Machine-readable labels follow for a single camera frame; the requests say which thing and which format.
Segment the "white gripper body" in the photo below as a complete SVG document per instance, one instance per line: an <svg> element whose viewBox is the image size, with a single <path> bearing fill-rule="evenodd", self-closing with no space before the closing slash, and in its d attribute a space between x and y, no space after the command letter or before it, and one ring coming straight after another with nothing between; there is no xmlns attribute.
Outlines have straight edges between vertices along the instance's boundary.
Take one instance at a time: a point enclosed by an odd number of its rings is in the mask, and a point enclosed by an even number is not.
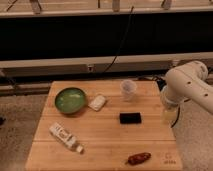
<svg viewBox="0 0 213 171"><path fill-rule="evenodd" d="M172 126L178 118L179 105L164 103L162 120L164 124Z"/></svg>

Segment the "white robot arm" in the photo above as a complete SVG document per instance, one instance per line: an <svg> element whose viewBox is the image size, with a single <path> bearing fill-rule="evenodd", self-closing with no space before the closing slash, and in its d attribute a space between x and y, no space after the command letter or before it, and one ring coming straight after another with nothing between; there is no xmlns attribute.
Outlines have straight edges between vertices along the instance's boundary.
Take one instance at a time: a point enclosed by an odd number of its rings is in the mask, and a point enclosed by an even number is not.
<svg viewBox="0 0 213 171"><path fill-rule="evenodd" d="M172 125L178 116L178 109L188 98L213 115L213 86L205 82L208 77L206 65L200 61L191 61L170 69L165 74L166 85L160 92L164 106L162 120Z"/></svg>

